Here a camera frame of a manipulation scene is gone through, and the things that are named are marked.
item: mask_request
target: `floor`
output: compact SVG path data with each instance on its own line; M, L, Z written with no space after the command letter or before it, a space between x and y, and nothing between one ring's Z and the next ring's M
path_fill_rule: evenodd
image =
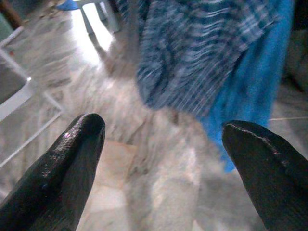
M44 16L43 6L30 16L24 32L5 47L67 114L0 169L0 198L71 118L96 112L106 122L107 139L132 145L134 154L133 159L121 158L128 171L120 185L111 172L109 183L93 187L97 193L89 201L101 202L106 209L86 207L94 212L87 224L81 220L85 225L79 226L80 231L102 227L106 231L265 230L239 174L236 170L224 174L219 153L201 125L190 115L167 108L154 112L142 104L134 80L135 62L126 54L130 43L125 30L110 34L94 10L93 5L85 9L95 35L86 33L80 11L49 17ZM56 113L38 93L0 123L1 151L11 152ZM308 158L307 96L283 84L270 129ZM112 205L99 196L102 192L114 200Z

